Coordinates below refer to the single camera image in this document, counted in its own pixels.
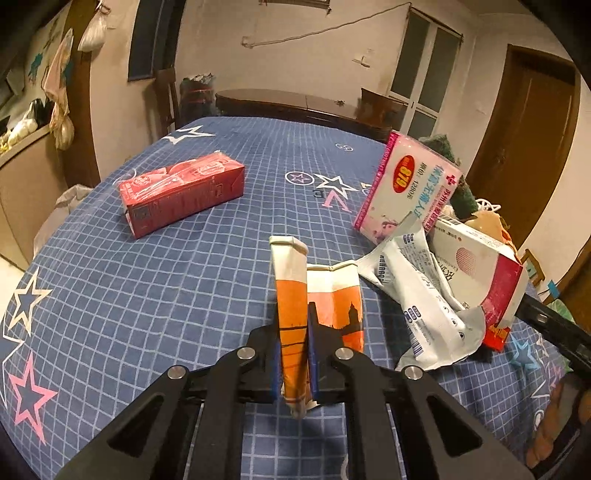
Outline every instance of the electrical wire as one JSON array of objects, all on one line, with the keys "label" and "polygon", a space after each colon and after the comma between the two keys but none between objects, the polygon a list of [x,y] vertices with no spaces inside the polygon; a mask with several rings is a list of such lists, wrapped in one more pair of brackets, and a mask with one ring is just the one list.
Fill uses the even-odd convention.
[{"label": "electrical wire", "polygon": [[346,22],[346,23],[343,23],[340,25],[335,25],[334,27],[328,27],[328,28],[324,28],[322,30],[318,30],[315,32],[304,33],[302,35],[297,35],[295,37],[287,37],[287,38],[282,38],[280,40],[268,40],[268,41],[253,42],[253,43],[247,43],[246,41],[242,40],[241,44],[243,47],[246,47],[246,48],[254,48],[254,47],[260,47],[263,45],[274,45],[276,43],[284,43],[284,42],[291,41],[291,40],[300,40],[301,38],[311,37],[312,35],[320,35],[321,33],[325,33],[330,30],[336,30],[341,27],[346,27],[347,25],[353,25],[353,24],[356,24],[356,23],[361,22],[363,20],[369,20],[370,18],[377,17],[378,15],[395,10],[398,7],[403,7],[404,5],[412,5],[412,4],[413,4],[412,2],[404,2],[403,4],[395,5],[394,7],[389,7],[389,8],[386,8],[385,10],[380,10],[379,12],[368,15],[367,17],[358,18],[357,20],[351,20],[350,22]]}]

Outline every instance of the grid pattern tablecloth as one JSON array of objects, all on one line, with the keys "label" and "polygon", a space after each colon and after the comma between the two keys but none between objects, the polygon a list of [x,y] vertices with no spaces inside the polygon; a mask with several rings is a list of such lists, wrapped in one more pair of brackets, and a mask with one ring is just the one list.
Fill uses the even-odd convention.
[{"label": "grid pattern tablecloth", "polygon": [[[215,150],[246,165],[244,196],[133,240],[113,183]],[[95,188],[35,258],[1,325],[0,420],[41,480],[169,366],[211,365],[271,321],[270,235],[298,237],[312,263],[369,252],[351,223],[383,150],[316,125],[207,118]],[[393,368],[409,346],[404,319],[366,284],[362,294],[365,352]],[[435,375],[522,456],[560,366],[555,349],[517,322],[491,364]],[[341,406],[297,421],[282,403],[249,405],[243,478],[340,478],[344,431]]]}]

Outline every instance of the wall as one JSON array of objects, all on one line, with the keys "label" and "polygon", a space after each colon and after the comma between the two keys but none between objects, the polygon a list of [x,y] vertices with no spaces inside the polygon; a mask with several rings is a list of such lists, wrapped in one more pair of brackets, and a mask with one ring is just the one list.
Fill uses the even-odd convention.
[{"label": "wall", "polygon": [[53,61],[57,47],[60,45],[69,9],[70,4],[68,3],[31,39],[24,57],[25,89],[22,95],[12,97],[0,109],[0,118],[11,116],[8,128],[14,127],[35,98],[40,98],[45,102],[45,92],[41,85],[45,81],[45,74]]},{"label": "wall", "polygon": [[90,67],[90,115],[103,180],[159,137],[153,80],[127,82],[131,35],[139,0],[109,0],[103,47]]},{"label": "wall", "polygon": [[[386,94],[394,78],[408,6],[301,40],[245,48],[353,21],[400,0],[333,0],[332,12],[257,0],[187,0],[178,39],[177,78],[212,72],[216,90],[268,88],[309,93],[357,104],[361,87]],[[455,0],[416,0],[413,6],[464,35],[442,107],[438,131],[455,123],[466,80],[477,17]],[[373,50],[370,68],[354,63]]]},{"label": "wall", "polygon": [[[552,32],[530,15],[482,15],[464,95],[451,136],[454,152],[467,172],[488,126],[501,83],[507,45],[534,48],[569,58]],[[588,208],[582,193],[588,191],[591,178],[588,161],[591,138],[591,92],[581,79],[579,118],[566,165],[540,220],[523,244],[540,261],[548,280],[558,282],[572,265],[579,250],[591,235],[591,223],[585,221]],[[547,289],[546,282],[538,291]]]}]

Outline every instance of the pink star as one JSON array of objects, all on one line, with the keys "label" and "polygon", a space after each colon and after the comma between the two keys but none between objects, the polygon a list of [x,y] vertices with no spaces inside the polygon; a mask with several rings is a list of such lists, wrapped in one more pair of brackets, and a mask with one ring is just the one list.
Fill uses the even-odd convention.
[{"label": "pink star", "polygon": [[[43,444],[45,444],[45,436],[43,435],[43,424],[41,423],[41,419],[39,417],[39,409],[43,405],[45,405],[45,403],[51,400],[55,395],[57,395],[57,391],[48,390],[47,388],[43,388],[35,384],[35,376],[33,370],[33,352],[31,352],[31,354],[29,355],[29,360],[27,360],[27,366],[25,367],[25,372],[23,373],[22,378],[15,377],[11,374],[8,374],[8,378],[12,383],[14,393],[17,396],[18,400],[17,415],[14,418],[14,424],[18,425],[22,421],[28,420],[39,439],[43,442]],[[31,411],[28,408],[26,408],[24,411],[21,411],[22,395],[18,387],[30,388],[31,391],[35,392],[38,395],[41,395],[41,398],[37,400],[33,405],[34,416],[31,414]]]}]

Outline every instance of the white star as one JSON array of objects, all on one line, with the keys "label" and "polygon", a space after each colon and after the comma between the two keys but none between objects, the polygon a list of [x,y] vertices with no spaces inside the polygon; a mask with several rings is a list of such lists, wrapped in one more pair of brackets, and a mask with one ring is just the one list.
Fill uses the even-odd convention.
[{"label": "white star", "polygon": [[[25,330],[30,335],[31,334],[31,322],[33,320],[33,307],[37,305],[42,299],[47,297],[52,290],[43,290],[41,288],[37,288],[37,274],[39,273],[39,269],[35,270],[35,273],[29,280],[29,283],[25,288],[18,288],[14,291],[14,299],[17,302],[17,307],[14,309],[14,314],[12,315],[12,319],[10,320],[10,324],[8,325],[8,330],[11,330],[20,320],[22,320],[22,324],[25,326]],[[37,295],[37,298],[31,302],[29,305],[29,311],[25,312],[24,310],[19,313],[21,309],[21,299],[20,295]]]},{"label": "white star", "polygon": [[328,178],[325,175],[320,175],[319,173],[315,173],[314,175],[316,175],[320,180],[322,180],[322,183],[316,187],[317,189],[336,190],[343,197],[345,197],[345,199],[347,199],[347,200],[349,199],[349,197],[347,197],[347,191],[350,191],[350,192],[358,192],[359,191],[358,189],[354,189],[353,187],[349,187],[349,185],[344,184],[343,180],[340,178],[340,175],[337,175],[333,179]]},{"label": "white star", "polygon": [[172,137],[171,135],[167,135],[165,138],[169,140],[173,145],[179,143],[183,138],[198,138],[198,137],[215,137],[216,134],[206,134],[202,132],[198,132],[203,125],[198,125],[196,127],[191,128],[181,128],[179,130],[175,130],[175,132],[189,132],[186,135],[181,135],[180,137]]},{"label": "white star", "polygon": [[14,355],[14,353],[16,353],[16,351],[22,346],[23,343],[25,343],[25,340],[19,340],[18,338],[12,338],[6,335],[6,333],[4,332],[4,326],[6,325],[6,314],[4,314],[4,318],[2,320],[0,320],[0,331],[2,332],[2,338],[16,343],[16,346],[14,347],[14,349],[12,349],[12,351],[8,354],[8,356],[6,358],[4,358],[2,360],[2,372],[0,372],[0,375],[2,375],[2,378],[0,378],[1,382],[2,382],[2,390],[0,391],[0,400],[2,400],[2,403],[4,403],[4,408],[8,408],[7,402],[6,402],[6,376],[5,376],[5,372],[6,372],[6,362],[8,362],[8,360],[10,360],[10,357]]}]

